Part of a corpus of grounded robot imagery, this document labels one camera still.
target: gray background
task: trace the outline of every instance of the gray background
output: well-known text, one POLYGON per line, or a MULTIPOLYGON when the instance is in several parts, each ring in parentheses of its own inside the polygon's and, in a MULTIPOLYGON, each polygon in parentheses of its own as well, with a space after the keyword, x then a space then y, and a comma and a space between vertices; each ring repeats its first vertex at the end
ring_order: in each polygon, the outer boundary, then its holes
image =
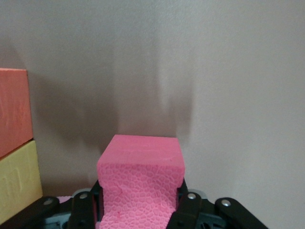
POLYGON ((189 187, 304 228, 304 1, 2 0, 0 67, 29 72, 45 195, 114 134, 176 136, 189 187))

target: block's top face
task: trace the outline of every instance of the block's top face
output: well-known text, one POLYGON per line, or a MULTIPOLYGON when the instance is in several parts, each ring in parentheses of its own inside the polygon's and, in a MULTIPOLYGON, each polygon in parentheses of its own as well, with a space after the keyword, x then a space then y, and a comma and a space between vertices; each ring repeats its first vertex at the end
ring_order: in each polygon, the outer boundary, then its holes
POLYGON ((32 138, 27 71, 0 69, 0 157, 32 138))
POLYGON ((98 165, 158 165, 184 167, 177 138, 115 135, 98 165))

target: screw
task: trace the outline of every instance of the screw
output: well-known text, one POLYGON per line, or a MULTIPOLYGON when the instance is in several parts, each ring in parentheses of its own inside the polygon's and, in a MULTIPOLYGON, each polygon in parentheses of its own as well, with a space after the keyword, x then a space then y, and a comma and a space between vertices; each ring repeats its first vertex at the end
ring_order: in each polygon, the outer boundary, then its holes
POLYGON ((187 197, 188 197, 189 199, 196 199, 196 195, 195 195, 194 193, 189 193, 189 194, 187 195, 187 197))
POLYGON ((221 203, 222 203, 222 205, 224 205, 224 206, 226 206, 226 207, 228 207, 228 206, 231 205, 231 202, 230 202, 229 200, 227 200, 227 199, 223 199, 223 200, 221 201, 221 203))
POLYGON ((51 204, 52 202, 53 202, 52 199, 48 199, 48 200, 44 201, 43 205, 49 205, 49 204, 51 204))
POLYGON ((88 194, 87 193, 83 193, 80 195, 80 199, 85 199, 87 198, 88 194))

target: gray wall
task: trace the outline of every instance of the gray wall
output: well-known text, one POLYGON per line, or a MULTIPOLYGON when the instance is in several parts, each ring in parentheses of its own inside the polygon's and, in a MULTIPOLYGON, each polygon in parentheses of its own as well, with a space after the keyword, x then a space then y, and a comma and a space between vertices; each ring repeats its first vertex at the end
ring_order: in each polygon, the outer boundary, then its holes
POLYGON ((45 195, 114 134, 176 136, 189 187, 304 227, 304 1, 2 0, 0 67, 29 71, 45 195))

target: orange-red block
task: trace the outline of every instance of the orange-red block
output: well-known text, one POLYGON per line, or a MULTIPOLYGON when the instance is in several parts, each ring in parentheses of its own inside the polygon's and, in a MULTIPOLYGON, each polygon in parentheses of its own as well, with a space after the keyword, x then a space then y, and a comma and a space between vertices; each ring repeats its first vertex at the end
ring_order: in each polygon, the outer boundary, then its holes
POLYGON ((0 157, 32 138, 27 71, 0 68, 0 157))

